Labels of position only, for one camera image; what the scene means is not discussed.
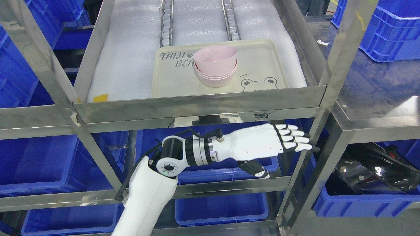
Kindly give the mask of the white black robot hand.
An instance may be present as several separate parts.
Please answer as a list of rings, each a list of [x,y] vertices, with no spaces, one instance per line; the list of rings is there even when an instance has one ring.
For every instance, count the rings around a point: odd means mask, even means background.
[[[309,134],[296,125],[262,124],[235,130],[209,143],[212,161],[237,161],[238,167],[256,178],[270,178],[258,159],[274,157],[290,151],[319,151]]]

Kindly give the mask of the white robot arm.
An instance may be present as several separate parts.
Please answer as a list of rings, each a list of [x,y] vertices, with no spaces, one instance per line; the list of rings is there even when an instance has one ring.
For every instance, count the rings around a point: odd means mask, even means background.
[[[141,158],[118,191],[116,199],[122,201],[123,191],[129,186],[124,211],[112,235],[149,236],[163,208],[174,195],[178,175],[191,166],[218,162],[216,144],[223,141],[222,136],[216,135],[165,137],[158,145],[162,152],[157,161],[151,164],[147,156]]]

